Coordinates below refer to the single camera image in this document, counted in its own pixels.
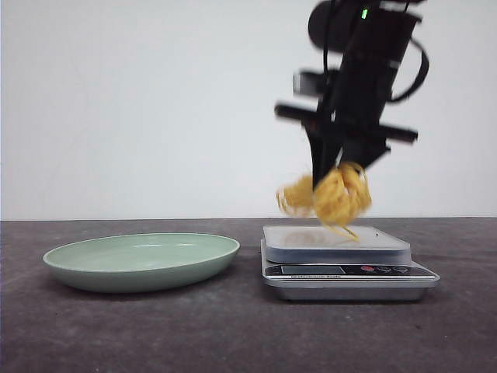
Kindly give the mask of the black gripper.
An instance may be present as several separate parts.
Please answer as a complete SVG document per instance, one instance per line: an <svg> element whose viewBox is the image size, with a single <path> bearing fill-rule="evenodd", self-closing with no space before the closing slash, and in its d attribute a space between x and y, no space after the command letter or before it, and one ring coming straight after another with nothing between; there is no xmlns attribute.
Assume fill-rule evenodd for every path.
<svg viewBox="0 0 497 373"><path fill-rule="evenodd" d="M385 140L412 143L418 138L414 130L381 123L387 104L409 98L419 87L416 78L404 92L393 93L404 51L344 53L339 67L328 64L328 54L323 51L320 72L337 69L339 74L323 96L315 97L315 109L285 103L274 106L278 117L299 121L305 129L311 150L313 190L335 167L341 148L341 163L355 163L366 170L391 151Z"/></svg>

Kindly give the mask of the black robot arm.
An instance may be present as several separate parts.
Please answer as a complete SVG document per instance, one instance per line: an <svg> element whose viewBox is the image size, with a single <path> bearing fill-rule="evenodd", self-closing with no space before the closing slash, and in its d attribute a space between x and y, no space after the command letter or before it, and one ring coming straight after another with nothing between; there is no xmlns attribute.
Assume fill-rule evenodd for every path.
<svg viewBox="0 0 497 373"><path fill-rule="evenodd" d="M299 121L306 131L313 190L339 164L366 169L389 152L388 140L417 139L417 131L383 124L381 115L386 104L409 98L428 75L428 54L412 35L420 22L407 9L388 9L381 1L322 1L312 10L312 44L323 54L341 54L341 64L294 74L294 94L316 98L316 109L278 103L274 111ZM420 52L419 70L413 83L395 95L394 81L408 45Z"/></svg>

